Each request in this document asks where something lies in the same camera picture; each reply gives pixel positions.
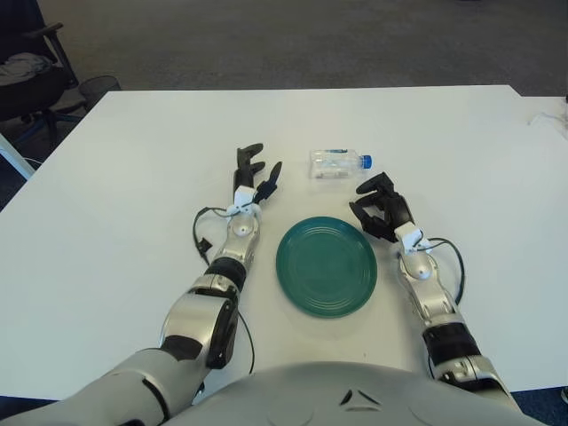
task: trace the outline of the green plate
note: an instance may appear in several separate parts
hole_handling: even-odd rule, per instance
[[[342,317],[363,306],[373,293],[375,253],[343,220],[311,217],[282,238],[276,273],[298,308],[317,317]]]

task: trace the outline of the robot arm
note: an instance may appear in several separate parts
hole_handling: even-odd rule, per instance
[[[432,244],[414,219],[405,198],[394,191],[385,173],[373,177],[357,193],[369,193],[350,203],[363,229],[398,244],[398,274],[422,324],[422,339],[436,380],[496,399],[518,409],[491,361],[481,354],[457,303],[442,285]],[[377,207],[384,217],[371,217],[365,207]]]
[[[264,163],[251,166],[250,159],[262,148],[238,150],[225,244],[171,307],[159,347],[136,352],[71,398],[16,415],[2,426],[154,426],[192,404],[209,371],[223,368],[233,355],[239,297],[260,235],[256,203],[276,189],[281,167],[278,163],[256,191],[253,177]]]

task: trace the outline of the water bottle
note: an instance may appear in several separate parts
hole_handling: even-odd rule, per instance
[[[359,170],[370,169],[370,155],[359,155],[352,149],[310,151],[311,178],[347,178]]]

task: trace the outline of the black cable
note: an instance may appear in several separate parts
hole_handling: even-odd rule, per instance
[[[245,326],[245,330],[247,330],[248,341],[250,342],[250,352],[252,353],[252,360],[250,361],[250,368],[248,369],[248,373],[252,375],[252,370],[255,368],[255,345],[252,343],[252,335],[250,335],[249,325],[247,321],[243,318],[242,314],[239,312],[239,318],[242,321],[242,325]]]
[[[438,244],[433,245],[432,247],[429,248],[419,248],[418,251],[425,251],[425,250],[429,250],[429,249],[434,249],[436,247],[439,247],[443,244],[448,244],[452,247],[452,249],[454,249],[455,255],[458,258],[458,262],[460,264],[460,272],[461,272],[461,278],[460,278],[460,283],[458,285],[458,293],[457,295],[455,295],[455,304],[460,304],[460,302],[462,301],[462,297],[463,297],[463,291],[465,290],[465,267],[463,265],[463,257],[462,257],[462,253],[460,253],[460,250],[455,246],[455,244],[453,244],[450,240],[446,239],[446,238],[429,238],[430,241],[441,241]]]
[[[208,211],[212,211],[219,217],[231,217],[237,214],[235,213],[232,215],[222,215],[219,213],[219,211],[226,212],[225,209],[221,209],[220,207],[204,207],[203,209],[199,210],[195,215],[195,218],[193,219],[193,244],[195,244],[195,248],[197,249],[199,256],[201,256],[201,259],[203,259],[203,261],[207,264],[207,266],[209,266],[209,260],[207,259],[207,250],[211,248],[211,243],[209,243],[209,241],[205,240],[204,238],[202,238],[201,241],[198,241],[197,232],[195,229],[197,227],[197,221],[199,220],[199,218]]]
[[[430,354],[428,354],[428,370],[430,371],[430,377],[433,379],[434,378],[434,372],[432,371],[432,364],[430,363],[430,361],[432,360]]]

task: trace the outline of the gray cloth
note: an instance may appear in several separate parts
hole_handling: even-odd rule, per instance
[[[0,65],[0,86],[25,82],[51,68],[51,61],[45,56],[33,53],[18,53]]]

